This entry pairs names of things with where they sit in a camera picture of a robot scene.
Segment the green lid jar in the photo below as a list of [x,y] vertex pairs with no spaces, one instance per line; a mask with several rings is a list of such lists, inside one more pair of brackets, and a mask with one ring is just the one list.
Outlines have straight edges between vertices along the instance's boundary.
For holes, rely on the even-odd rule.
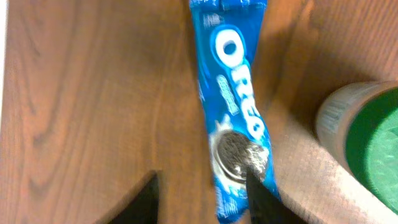
[[334,91],[315,120],[320,144],[390,211],[397,212],[397,81]]

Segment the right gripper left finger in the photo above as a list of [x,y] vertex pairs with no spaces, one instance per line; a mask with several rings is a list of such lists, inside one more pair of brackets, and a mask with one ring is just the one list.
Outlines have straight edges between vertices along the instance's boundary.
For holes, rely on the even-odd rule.
[[159,215],[159,175],[149,179],[127,203],[108,220],[110,224],[157,224]]

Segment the blue Oreo cookie pack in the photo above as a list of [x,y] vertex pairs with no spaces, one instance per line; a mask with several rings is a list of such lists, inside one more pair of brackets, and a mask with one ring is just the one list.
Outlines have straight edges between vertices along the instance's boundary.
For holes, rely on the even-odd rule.
[[278,195],[271,139],[256,108],[251,75],[267,2],[190,1],[189,7],[216,216],[220,223],[233,223],[249,206],[248,171]]

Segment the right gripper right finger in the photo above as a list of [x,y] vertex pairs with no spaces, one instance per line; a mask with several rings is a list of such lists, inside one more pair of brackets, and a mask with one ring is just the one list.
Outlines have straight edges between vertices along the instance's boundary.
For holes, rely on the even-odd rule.
[[306,224],[264,187],[251,169],[246,174],[246,192],[252,224]]

